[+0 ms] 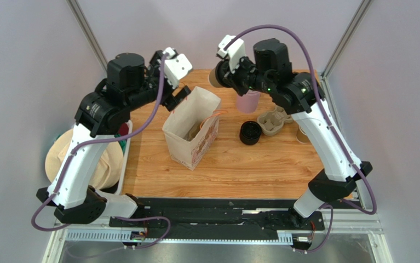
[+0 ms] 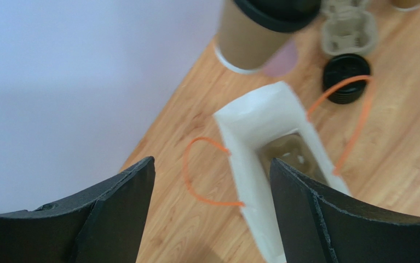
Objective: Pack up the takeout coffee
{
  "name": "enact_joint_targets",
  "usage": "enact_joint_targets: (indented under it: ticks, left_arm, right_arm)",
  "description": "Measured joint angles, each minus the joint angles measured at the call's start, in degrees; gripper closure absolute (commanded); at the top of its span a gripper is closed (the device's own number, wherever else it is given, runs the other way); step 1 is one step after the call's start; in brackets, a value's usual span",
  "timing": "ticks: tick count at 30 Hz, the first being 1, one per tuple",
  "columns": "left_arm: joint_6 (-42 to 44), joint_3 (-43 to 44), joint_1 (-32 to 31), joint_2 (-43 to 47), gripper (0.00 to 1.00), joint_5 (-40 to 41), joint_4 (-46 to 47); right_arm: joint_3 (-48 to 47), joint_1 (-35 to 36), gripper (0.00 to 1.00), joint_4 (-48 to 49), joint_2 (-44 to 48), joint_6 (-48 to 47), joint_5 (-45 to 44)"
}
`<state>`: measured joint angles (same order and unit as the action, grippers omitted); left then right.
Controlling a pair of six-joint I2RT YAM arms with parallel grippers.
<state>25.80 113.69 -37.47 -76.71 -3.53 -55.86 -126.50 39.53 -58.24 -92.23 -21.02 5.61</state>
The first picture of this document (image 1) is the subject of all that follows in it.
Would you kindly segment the single brown paper cup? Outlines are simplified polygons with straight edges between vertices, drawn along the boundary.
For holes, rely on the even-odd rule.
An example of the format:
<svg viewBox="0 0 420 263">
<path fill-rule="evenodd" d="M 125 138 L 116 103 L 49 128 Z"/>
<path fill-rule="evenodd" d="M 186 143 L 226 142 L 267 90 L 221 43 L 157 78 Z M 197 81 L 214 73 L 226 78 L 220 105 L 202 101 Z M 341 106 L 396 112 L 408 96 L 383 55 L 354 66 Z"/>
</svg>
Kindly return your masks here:
<svg viewBox="0 0 420 263">
<path fill-rule="evenodd" d="M 215 88 L 224 88 L 224 85 L 221 84 L 220 81 L 218 80 L 216 68 L 213 68 L 210 71 L 210 73 L 208 75 L 208 82 L 210 83 L 211 86 L 213 86 Z"/>
</svg>

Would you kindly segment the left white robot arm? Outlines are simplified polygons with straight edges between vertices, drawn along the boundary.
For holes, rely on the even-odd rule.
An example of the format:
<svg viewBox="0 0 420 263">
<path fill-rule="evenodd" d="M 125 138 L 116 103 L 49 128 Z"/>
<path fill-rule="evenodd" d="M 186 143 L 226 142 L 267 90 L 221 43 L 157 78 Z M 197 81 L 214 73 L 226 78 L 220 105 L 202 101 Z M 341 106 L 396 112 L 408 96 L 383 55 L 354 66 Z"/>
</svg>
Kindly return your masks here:
<svg viewBox="0 0 420 263">
<path fill-rule="evenodd" d="M 138 209 L 135 197 L 96 189 L 90 184 L 94 170 L 107 146 L 121 140 L 119 130 L 132 111 L 150 103 L 154 103 L 153 113 L 159 106 L 171 111 L 190 94 L 179 84 L 192 70 L 187 57 L 173 48 L 156 51 L 150 62 L 135 53 L 122 53 L 109 61 L 105 79 L 79 105 L 56 178 L 37 191 L 43 206 L 54 207 L 54 216 L 64 225 L 132 217 Z"/>
</svg>

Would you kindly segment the white paper takeout bag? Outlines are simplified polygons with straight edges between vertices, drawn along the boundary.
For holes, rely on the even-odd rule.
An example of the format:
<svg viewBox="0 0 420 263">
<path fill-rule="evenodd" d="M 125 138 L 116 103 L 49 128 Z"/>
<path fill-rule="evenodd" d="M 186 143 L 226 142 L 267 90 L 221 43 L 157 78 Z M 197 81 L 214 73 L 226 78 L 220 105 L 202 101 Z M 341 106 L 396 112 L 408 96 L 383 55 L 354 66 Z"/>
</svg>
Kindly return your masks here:
<svg viewBox="0 0 420 263">
<path fill-rule="evenodd" d="M 218 136 L 221 98 L 195 87 L 165 121 L 162 131 L 173 161 L 195 170 Z"/>
</svg>

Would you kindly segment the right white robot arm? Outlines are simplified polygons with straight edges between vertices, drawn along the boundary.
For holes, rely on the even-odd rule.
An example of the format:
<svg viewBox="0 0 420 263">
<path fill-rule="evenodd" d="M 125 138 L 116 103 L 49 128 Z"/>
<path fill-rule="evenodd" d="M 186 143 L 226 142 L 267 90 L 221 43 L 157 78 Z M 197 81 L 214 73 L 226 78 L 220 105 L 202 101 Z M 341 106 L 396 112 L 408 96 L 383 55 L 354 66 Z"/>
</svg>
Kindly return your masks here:
<svg viewBox="0 0 420 263">
<path fill-rule="evenodd" d="M 275 38 L 257 42 L 255 61 L 245 54 L 241 39 L 226 35 L 218 44 L 217 64 L 209 81 L 214 87 L 233 88 L 243 96 L 249 91 L 268 94 L 305 132 L 324 166 L 295 202 L 291 212 L 308 218 L 324 203 L 349 196 L 360 176 L 372 171 L 370 162 L 360 160 L 337 131 L 323 91 L 314 95 L 316 80 L 307 72 L 294 73 L 287 46 Z"/>
</svg>

